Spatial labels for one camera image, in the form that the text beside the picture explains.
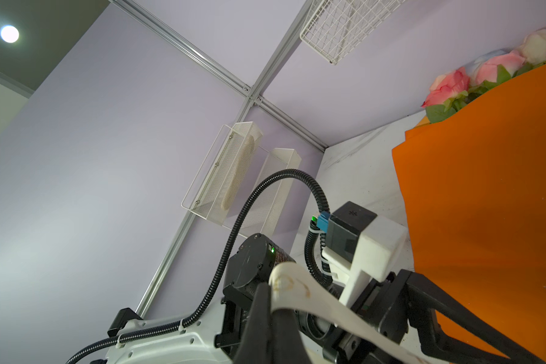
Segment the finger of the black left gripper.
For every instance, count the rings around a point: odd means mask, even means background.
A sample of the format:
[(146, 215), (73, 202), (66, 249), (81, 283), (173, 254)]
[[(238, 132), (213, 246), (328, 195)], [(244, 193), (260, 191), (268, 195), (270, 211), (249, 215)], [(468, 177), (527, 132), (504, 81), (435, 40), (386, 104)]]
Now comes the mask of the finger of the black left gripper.
[[(404, 274), (406, 312), (426, 356), (449, 363), (535, 362), (533, 353), (481, 320), (426, 276), (412, 271)], [(500, 353), (489, 353), (447, 335), (438, 323), (438, 313)]]

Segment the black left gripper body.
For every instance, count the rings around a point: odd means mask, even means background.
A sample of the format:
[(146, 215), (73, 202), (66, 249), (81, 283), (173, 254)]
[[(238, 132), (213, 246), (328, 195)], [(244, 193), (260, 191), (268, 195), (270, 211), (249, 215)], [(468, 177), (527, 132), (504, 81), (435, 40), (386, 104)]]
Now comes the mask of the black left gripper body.
[(249, 315), (231, 357), (234, 363), (410, 363), (412, 354), (342, 305), (302, 266), (276, 264), (265, 236), (248, 238), (228, 272), (259, 276)]

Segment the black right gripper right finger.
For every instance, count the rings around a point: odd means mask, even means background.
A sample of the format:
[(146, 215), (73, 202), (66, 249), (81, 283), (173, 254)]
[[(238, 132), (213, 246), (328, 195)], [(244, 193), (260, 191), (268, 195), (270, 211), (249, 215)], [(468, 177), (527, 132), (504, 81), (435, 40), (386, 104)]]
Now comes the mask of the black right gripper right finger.
[(273, 312), (272, 360), (274, 364), (311, 364), (303, 345), (299, 325), (292, 309), (279, 309)]

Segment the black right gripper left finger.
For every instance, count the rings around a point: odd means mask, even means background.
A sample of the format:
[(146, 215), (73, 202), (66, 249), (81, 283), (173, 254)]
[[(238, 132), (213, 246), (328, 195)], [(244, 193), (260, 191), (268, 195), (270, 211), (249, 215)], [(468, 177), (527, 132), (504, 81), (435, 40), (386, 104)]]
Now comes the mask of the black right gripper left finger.
[(267, 283), (261, 283), (256, 289), (233, 363), (272, 363), (271, 288)]

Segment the cream printed ribbon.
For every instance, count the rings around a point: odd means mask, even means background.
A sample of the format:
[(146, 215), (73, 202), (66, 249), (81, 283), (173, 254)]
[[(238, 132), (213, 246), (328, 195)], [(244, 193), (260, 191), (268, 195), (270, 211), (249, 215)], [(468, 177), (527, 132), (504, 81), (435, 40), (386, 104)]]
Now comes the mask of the cream printed ribbon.
[(327, 292), (301, 265), (283, 262), (269, 277), (271, 312), (293, 309), (316, 315), (346, 332), (368, 341), (403, 363), (427, 361), (381, 335), (337, 298)]

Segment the orange wrapping paper sheet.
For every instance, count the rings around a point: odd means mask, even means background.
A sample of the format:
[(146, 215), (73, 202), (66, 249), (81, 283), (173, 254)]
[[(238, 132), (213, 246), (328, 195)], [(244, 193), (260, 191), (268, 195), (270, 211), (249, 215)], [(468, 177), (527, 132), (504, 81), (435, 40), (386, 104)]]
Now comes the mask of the orange wrapping paper sheet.
[(415, 270), (546, 361), (546, 65), (392, 156)]

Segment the blue white fake rose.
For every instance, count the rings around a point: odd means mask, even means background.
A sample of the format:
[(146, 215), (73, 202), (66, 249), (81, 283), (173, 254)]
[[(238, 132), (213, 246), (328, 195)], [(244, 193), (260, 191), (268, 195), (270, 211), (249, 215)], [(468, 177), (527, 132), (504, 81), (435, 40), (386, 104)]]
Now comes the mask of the blue white fake rose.
[(467, 74), (472, 76), (476, 73), (477, 69), (485, 62), (489, 61), (490, 59), (497, 57), (497, 56), (504, 56), (508, 54), (508, 51), (505, 51), (503, 49), (499, 49), (493, 52), (488, 52), (482, 56), (477, 57), (475, 60), (471, 61), (470, 63), (465, 65), (465, 69)]

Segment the cream fake rose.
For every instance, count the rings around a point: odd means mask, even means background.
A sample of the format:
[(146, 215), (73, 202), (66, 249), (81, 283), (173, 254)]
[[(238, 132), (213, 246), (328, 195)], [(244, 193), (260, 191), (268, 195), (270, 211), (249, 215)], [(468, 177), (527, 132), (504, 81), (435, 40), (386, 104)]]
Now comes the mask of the cream fake rose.
[(529, 34), (518, 50), (533, 65), (546, 62), (546, 29)]

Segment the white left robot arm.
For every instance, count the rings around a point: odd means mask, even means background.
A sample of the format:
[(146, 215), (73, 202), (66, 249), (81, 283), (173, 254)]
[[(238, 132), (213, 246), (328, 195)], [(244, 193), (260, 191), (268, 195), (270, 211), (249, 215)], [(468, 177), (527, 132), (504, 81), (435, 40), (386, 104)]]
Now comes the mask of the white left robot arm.
[[(318, 206), (303, 265), (261, 233), (236, 239), (266, 189), (303, 182)], [(105, 363), (537, 363), (517, 344), (426, 276), (391, 271), (407, 237), (400, 224), (355, 203), (330, 210), (317, 181), (285, 169), (244, 203), (211, 285), (176, 321), (116, 315), (100, 350)]]

